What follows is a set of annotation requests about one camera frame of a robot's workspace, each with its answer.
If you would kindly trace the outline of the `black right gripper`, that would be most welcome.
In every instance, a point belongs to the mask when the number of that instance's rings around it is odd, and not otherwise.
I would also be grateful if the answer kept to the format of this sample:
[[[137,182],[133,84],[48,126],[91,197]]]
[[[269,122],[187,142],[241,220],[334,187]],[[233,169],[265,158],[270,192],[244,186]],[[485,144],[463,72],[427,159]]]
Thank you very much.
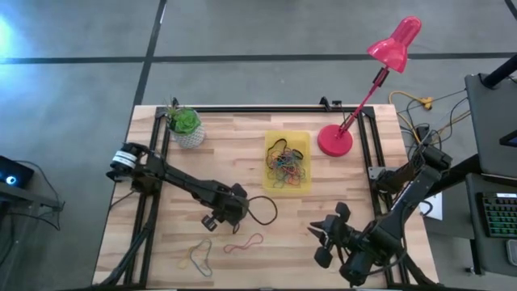
[[[346,233],[355,230],[348,226],[347,222],[350,218],[351,211],[347,204],[338,202],[335,207],[335,214],[327,214],[322,221],[313,221],[309,223],[309,232],[313,234],[321,244],[314,254],[314,259],[322,268],[328,268],[333,259],[331,254],[332,247],[335,245],[338,249],[338,257],[344,259],[347,257],[359,255],[364,253],[361,244],[354,249],[345,248],[343,245],[343,237]]]

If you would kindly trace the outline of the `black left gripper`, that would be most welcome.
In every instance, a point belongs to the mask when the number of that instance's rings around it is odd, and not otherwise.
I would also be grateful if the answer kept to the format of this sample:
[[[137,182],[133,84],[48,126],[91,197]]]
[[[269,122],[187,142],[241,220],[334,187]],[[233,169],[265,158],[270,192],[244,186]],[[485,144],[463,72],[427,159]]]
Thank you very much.
[[[247,198],[239,196],[223,196],[212,207],[212,216],[206,215],[201,220],[204,227],[210,232],[217,228],[216,221],[227,221],[233,228],[232,234],[240,229],[240,221],[247,215]]]

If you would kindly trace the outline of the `yellow translucent plastic bin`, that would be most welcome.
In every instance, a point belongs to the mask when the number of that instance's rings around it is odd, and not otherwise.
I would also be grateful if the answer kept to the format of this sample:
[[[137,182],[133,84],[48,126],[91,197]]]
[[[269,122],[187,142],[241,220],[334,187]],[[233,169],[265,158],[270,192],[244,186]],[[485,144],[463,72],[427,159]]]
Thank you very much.
[[[273,180],[267,177],[269,171],[267,166],[267,149],[273,145],[273,143],[280,139],[285,138],[288,142],[288,147],[291,149],[297,149],[302,152],[304,159],[302,162],[303,167],[306,170],[305,181],[298,187],[287,186],[285,188],[274,188]],[[265,150],[264,150],[264,175],[263,175],[263,188],[269,192],[309,192],[311,188],[311,139],[310,134],[306,131],[288,131],[288,130],[270,130],[265,133]]]

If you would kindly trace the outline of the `black rubber band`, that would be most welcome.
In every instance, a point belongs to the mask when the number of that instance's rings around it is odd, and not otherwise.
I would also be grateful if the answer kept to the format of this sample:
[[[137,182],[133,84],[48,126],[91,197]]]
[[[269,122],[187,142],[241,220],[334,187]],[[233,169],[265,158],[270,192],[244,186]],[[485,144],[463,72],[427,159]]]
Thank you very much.
[[[301,151],[288,147],[288,142],[285,138],[276,140],[273,145],[267,149],[267,156],[271,158],[288,157],[297,160],[302,160],[304,158]]]

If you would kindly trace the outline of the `yellow rubber band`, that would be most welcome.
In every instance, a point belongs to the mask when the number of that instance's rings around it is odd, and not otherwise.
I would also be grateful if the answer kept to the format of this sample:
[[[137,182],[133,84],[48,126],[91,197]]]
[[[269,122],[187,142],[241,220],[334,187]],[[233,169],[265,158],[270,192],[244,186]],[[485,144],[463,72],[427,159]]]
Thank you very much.
[[[197,264],[197,262],[191,257],[191,255],[193,254],[194,251],[198,250],[199,247],[202,245],[203,243],[200,242],[199,244],[195,245],[195,246],[192,246],[192,247],[189,247],[187,249],[187,252],[185,253],[185,255],[183,256],[183,258],[177,263],[177,268],[178,269],[186,269],[190,264],[193,264],[196,268],[199,267],[199,265]]]

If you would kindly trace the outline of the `red desk lamp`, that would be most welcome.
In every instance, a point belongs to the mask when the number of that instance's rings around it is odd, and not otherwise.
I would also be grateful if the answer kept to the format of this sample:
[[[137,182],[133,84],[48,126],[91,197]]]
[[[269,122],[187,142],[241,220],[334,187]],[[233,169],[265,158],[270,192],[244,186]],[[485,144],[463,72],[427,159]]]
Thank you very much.
[[[402,74],[408,61],[408,49],[420,33],[422,21],[416,16],[405,17],[395,28],[394,32],[383,40],[368,47],[367,53],[383,64],[372,81],[372,87],[361,104],[341,124],[330,124],[320,130],[317,135],[317,145],[326,155],[341,157],[347,154],[353,146],[353,136],[349,128],[361,113],[366,102],[372,97],[377,88],[381,87],[390,70]]]

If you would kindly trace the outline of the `succulent in white patterned pot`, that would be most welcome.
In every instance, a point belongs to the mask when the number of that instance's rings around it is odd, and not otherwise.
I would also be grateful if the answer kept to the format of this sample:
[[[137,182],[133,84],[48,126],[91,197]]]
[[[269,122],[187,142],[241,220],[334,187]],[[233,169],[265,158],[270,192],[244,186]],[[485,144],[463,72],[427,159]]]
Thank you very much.
[[[181,107],[175,97],[166,106],[167,128],[171,138],[183,149],[194,149],[204,141],[206,132],[199,113],[190,107]]]

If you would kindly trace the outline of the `white paper sheet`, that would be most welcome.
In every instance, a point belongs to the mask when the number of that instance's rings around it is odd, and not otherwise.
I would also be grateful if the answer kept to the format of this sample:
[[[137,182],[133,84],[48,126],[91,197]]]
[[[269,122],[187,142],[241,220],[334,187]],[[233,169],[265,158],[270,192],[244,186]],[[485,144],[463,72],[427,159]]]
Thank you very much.
[[[419,203],[419,211],[422,216],[435,219],[438,221],[443,220],[443,193],[439,192],[430,196]]]

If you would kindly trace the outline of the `black backlit keyboard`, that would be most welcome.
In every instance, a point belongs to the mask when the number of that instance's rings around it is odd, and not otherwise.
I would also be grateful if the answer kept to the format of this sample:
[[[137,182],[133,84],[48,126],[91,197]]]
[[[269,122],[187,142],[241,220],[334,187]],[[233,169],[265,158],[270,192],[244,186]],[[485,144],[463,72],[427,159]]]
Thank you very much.
[[[517,239],[517,193],[480,192],[477,198],[486,235]]]

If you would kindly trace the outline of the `grey computer mouse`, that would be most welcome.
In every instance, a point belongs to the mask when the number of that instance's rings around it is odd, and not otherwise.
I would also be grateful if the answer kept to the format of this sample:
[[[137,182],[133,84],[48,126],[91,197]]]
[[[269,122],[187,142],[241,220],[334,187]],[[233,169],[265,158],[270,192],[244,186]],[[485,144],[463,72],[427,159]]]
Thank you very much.
[[[517,267],[517,239],[506,241],[506,253],[509,263]]]

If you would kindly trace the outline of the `grey metal stand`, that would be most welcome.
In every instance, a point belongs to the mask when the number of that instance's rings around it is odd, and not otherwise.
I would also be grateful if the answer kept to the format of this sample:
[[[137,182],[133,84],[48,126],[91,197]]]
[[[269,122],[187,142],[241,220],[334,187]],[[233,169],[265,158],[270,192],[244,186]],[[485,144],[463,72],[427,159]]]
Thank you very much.
[[[65,202],[60,200],[59,194],[51,184],[49,184],[49,187],[55,194],[54,198],[48,198],[26,189],[17,188],[8,183],[0,183],[0,196],[11,200],[13,203],[27,203],[27,207],[35,211],[33,214],[21,212],[8,212],[7,214],[12,217],[25,217],[35,221],[42,221],[55,230],[60,231],[60,213],[63,211]]]

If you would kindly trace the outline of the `black box with blue light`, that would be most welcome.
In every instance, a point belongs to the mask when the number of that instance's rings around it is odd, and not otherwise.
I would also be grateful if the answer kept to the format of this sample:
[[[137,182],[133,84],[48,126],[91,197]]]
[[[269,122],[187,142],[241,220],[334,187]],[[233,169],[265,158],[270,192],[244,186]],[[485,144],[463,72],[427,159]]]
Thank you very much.
[[[31,168],[0,155],[0,183],[25,189],[33,175]]]

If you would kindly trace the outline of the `tablet with blue screen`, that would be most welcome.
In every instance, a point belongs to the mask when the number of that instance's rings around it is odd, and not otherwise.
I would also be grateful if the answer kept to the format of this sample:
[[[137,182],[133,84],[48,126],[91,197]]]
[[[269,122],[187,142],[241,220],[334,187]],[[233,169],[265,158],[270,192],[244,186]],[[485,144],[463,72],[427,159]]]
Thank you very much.
[[[517,129],[499,139],[501,146],[510,146],[517,148]]]

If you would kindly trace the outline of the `black pole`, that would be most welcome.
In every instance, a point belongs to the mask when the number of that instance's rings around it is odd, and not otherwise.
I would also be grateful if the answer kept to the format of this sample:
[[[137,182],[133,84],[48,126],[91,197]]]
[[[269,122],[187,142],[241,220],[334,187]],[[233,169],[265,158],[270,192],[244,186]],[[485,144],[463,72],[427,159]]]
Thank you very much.
[[[503,79],[509,77],[517,70],[517,53],[500,65],[492,73],[481,78],[481,83],[487,88],[496,87]]]

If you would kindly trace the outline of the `black aluminium table frame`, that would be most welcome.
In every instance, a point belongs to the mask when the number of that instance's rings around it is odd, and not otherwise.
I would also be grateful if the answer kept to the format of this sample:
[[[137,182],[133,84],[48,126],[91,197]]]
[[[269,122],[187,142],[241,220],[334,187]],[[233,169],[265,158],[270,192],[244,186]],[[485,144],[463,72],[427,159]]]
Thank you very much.
[[[345,202],[351,209],[350,223],[358,229],[374,217],[368,188],[368,168],[406,163],[394,107],[371,106],[352,127],[354,145],[344,157],[324,155],[311,141],[309,192],[267,192],[263,189],[266,131],[318,131],[342,120],[342,112],[326,112],[323,106],[201,106],[206,138],[193,150],[179,148],[165,133],[155,106],[139,106],[128,129],[129,141],[162,150],[174,167],[198,179],[241,184],[251,198],[252,215],[232,234],[227,224],[213,232],[201,223],[208,209],[174,186],[165,185],[157,196],[131,196],[127,183],[118,183],[113,193],[115,207],[108,214],[95,268],[94,284],[105,280],[121,261],[152,206],[158,209],[156,227],[149,244],[137,252],[120,289],[347,289],[339,275],[339,261],[320,268],[313,255],[318,242],[308,230]],[[255,233],[262,244],[244,251],[223,252],[227,244],[241,245]],[[205,238],[212,240],[209,257],[213,274],[203,277],[190,264],[177,263],[189,247]]]

